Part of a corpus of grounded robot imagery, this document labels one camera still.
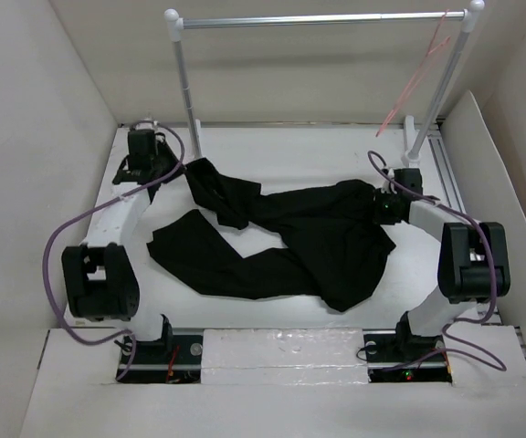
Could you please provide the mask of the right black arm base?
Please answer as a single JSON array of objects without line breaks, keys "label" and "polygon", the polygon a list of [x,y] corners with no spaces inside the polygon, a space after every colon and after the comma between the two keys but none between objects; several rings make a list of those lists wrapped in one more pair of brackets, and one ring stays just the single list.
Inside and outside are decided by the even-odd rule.
[{"label": "right black arm base", "polygon": [[356,357],[368,367],[370,383],[451,383],[451,370],[444,353],[418,362],[427,353],[444,347],[440,337],[410,341],[401,347],[393,330],[368,330],[363,332],[363,345]]}]

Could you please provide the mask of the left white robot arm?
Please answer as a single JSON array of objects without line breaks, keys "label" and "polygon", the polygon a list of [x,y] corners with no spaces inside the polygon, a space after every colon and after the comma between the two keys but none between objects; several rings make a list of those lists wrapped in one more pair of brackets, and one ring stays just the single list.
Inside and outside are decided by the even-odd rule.
[{"label": "left white robot arm", "polygon": [[182,173],[165,134],[155,128],[131,128],[128,152],[111,181],[116,202],[77,246],[61,256],[72,316],[89,321],[131,321],[140,304],[140,286],[126,242],[164,183]]}]

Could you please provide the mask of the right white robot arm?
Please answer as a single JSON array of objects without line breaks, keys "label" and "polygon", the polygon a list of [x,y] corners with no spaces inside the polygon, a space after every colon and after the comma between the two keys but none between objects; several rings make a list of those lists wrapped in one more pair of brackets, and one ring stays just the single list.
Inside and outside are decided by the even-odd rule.
[{"label": "right white robot arm", "polygon": [[406,311],[395,327],[387,348],[403,360],[433,347],[443,330],[477,304],[496,306],[510,290],[510,267],[504,227],[479,222],[438,200],[423,195],[417,168],[391,169],[379,173],[385,184],[374,193],[377,224],[405,222],[440,243],[437,286],[426,299]]}]

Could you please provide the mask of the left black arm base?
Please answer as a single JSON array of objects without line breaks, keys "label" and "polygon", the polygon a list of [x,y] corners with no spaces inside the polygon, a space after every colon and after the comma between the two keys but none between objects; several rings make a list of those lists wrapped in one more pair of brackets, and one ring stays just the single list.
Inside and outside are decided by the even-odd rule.
[{"label": "left black arm base", "polygon": [[129,351],[121,351],[116,371],[118,383],[123,384],[194,384],[201,380],[204,332],[175,330],[173,338],[139,342],[131,366]]}]

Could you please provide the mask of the black trousers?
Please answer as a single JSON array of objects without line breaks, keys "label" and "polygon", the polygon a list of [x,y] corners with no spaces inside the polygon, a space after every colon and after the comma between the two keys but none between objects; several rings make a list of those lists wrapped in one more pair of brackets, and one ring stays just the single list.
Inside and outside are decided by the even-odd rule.
[{"label": "black trousers", "polygon": [[[394,241],[373,221],[375,189],[362,180],[283,193],[220,173],[207,159],[187,165],[197,207],[153,231],[151,259],[195,292],[250,300],[311,295],[345,312],[381,281]],[[250,224],[280,236],[281,248],[241,256],[203,217],[242,231]]]}]

